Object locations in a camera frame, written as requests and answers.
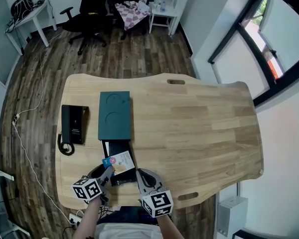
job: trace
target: checkered cloth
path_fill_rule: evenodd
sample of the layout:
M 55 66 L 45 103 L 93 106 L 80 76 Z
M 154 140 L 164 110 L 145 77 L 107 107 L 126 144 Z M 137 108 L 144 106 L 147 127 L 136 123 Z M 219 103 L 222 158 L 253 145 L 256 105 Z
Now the checkered cloth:
M 139 2 L 125 1 L 124 3 L 130 6 L 131 9 L 121 3 L 116 3 L 115 8 L 118 10 L 124 21 L 125 31 L 135 26 L 147 15 L 151 14 L 150 7 L 146 5 L 143 0 L 140 0 Z

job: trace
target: small white table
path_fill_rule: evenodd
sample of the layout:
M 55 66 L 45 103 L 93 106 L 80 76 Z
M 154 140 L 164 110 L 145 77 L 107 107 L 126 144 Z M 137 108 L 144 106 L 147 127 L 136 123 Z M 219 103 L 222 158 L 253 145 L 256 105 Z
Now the small white table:
M 38 15 L 44 8 L 47 9 L 48 14 L 49 14 L 49 17 L 50 17 L 51 20 L 52 20 L 53 29 L 54 29 L 54 31 L 56 31 L 56 30 L 57 30 L 57 27 L 56 27 L 55 19 L 53 19 L 53 17 L 52 17 L 52 7 L 49 5 L 49 3 L 48 3 L 47 0 L 45 0 L 44 3 L 43 3 L 41 6 L 35 8 L 32 12 L 30 12 L 30 13 L 29 13 L 29 14 L 28 14 L 28 15 L 27 15 L 21 22 L 17 23 L 17 24 L 15 25 L 15 28 L 17 28 L 17 27 L 19 27 L 19 26 L 21 26 L 21 25 L 27 23 L 27 22 L 30 21 L 30 20 L 33 20 L 33 23 L 34 23 L 34 25 L 36 26 L 36 29 L 38 30 L 38 32 L 39 32 L 39 34 L 40 34 L 40 36 L 41 36 L 41 39 L 42 39 L 42 41 L 44 42 L 45 47 L 49 47 L 49 42 L 48 42 L 48 40 L 46 39 L 46 37 L 45 37 L 45 35 L 44 35 L 43 31 L 42 31 L 42 28 L 41 28 L 41 26 L 40 26 L 39 20 L 38 20 L 38 18 L 37 18 L 37 15 Z M 12 29 L 13 29 L 13 24 L 9 27 L 8 31 L 11 31 Z M 17 50 L 17 52 L 18 52 L 20 55 L 22 55 L 21 48 L 19 47 L 19 45 L 17 44 L 17 42 L 15 41 L 15 39 L 12 37 L 12 35 L 11 35 L 10 33 L 8 33 L 8 32 L 6 32 L 6 35 L 7 35 L 7 37 L 9 38 L 9 40 L 11 41 L 11 43 L 13 44 L 13 46 L 15 47 L 15 49 Z
M 166 24 L 153 23 L 155 16 L 167 17 Z M 152 6 L 151 15 L 149 16 L 149 19 L 150 19 L 149 20 L 149 33 L 151 33 L 152 26 L 164 26 L 164 27 L 168 27 L 168 35 L 171 35 L 172 27 L 174 25 L 176 17 L 177 17 L 176 10 L 172 6 L 166 5 L 164 12 L 161 12 L 155 6 Z

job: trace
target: black bag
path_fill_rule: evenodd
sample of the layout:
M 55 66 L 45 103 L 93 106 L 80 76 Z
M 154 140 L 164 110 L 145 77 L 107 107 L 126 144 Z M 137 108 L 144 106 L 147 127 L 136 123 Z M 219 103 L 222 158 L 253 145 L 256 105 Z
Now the black bag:
M 33 10 L 32 0 L 17 0 L 11 6 L 11 14 L 15 24 L 23 20 Z

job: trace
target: table handle cutout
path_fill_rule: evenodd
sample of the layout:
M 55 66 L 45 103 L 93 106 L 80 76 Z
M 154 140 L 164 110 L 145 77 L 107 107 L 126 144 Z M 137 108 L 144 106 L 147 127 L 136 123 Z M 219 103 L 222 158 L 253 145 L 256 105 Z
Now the table handle cutout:
M 190 194 L 186 194 L 186 195 L 180 195 L 177 198 L 177 200 L 184 201 L 184 200 L 190 200 L 190 199 L 193 199 L 193 198 L 196 198 L 196 197 L 198 197 L 198 193 L 194 192 L 194 193 L 190 193 Z
M 178 85 L 184 85 L 185 81 L 184 80 L 167 80 L 168 84 L 178 84 Z

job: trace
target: power strip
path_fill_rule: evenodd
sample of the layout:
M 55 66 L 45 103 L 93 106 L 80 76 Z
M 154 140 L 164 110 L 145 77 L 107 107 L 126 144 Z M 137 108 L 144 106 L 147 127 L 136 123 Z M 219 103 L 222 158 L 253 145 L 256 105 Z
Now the power strip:
M 70 213 L 69 220 L 71 220 L 73 223 L 78 224 L 78 223 L 81 222 L 82 218 L 80 218 L 79 216 L 76 216 L 76 215 Z

